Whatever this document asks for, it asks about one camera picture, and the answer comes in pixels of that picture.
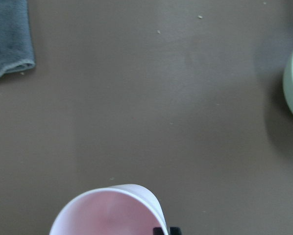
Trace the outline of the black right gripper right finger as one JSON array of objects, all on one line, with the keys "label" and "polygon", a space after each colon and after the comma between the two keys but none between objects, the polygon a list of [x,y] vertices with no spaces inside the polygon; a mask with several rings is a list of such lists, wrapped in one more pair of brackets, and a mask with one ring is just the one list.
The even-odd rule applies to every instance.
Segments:
[{"label": "black right gripper right finger", "polygon": [[170,235],[180,235],[179,227],[170,227]]}]

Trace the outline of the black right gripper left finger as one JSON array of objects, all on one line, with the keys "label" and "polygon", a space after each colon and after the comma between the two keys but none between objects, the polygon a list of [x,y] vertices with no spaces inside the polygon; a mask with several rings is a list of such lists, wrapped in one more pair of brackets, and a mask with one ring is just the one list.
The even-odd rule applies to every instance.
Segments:
[{"label": "black right gripper left finger", "polygon": [[156,228],[153,228],[153,235],[164,235],[164,232],[162,228],[156,227]]}]

